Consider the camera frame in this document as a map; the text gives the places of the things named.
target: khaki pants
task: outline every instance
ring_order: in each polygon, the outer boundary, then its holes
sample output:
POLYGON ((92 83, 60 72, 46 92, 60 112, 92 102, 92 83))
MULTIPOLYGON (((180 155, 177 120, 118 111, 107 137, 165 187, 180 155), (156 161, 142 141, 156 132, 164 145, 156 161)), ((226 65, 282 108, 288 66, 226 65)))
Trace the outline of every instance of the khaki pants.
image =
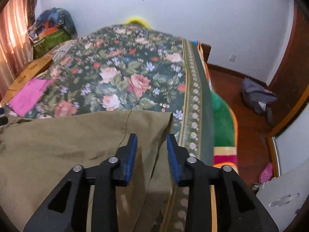
POLYGON ((119 230, 150 231, 170 194, 165 137, 171 127, 170 113, 152 111, 11 118, 0 135, 0 206, 22 231, 74 165, 100 164, 135 133, 138 151, 133 178, 128 187, 116 190, 119 230))

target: backpack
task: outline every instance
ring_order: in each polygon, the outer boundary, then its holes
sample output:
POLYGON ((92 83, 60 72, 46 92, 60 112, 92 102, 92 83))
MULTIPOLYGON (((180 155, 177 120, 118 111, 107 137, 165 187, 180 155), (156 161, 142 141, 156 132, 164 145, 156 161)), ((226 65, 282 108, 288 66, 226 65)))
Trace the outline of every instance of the backpack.
POLYGON ((269 103, 276 102, 278 97, 273 92, 266 90, 260 84, 245 78, 243 81, 242 96, 244 104, 260 115, 266 115, 268 124, 273 126, 272 112, 269 103))

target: wall outlet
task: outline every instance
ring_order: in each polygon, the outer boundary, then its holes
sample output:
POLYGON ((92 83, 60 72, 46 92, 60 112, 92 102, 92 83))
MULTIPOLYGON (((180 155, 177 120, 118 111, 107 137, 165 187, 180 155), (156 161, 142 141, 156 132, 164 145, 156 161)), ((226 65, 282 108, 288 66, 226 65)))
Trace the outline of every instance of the wall outlet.
POLYGON ((236 59, 236 55, 235 54, 230 55, 230 57, 229 57, 230 61, 234 62, 235 59, 236 59))

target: magenta stripe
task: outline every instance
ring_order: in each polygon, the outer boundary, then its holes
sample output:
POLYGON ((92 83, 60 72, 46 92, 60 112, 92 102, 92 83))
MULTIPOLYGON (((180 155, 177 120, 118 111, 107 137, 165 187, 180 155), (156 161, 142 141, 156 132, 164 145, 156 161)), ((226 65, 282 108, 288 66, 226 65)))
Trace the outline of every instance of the magenta stripe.
POLYGON ((222 162, 232 162, 238 165, 237 155, 216 155, 214 156, 214 164, 222 162))

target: pink paper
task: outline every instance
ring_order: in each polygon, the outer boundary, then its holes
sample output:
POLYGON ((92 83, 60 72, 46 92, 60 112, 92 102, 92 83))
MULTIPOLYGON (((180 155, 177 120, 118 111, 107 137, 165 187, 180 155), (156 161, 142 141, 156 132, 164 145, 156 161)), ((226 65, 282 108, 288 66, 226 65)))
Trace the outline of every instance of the pink paper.
POLYGON ((51 80, 30 80, 9 102, 9 106, 19 116, 23 117, 29 112, 46 90, 51 80))

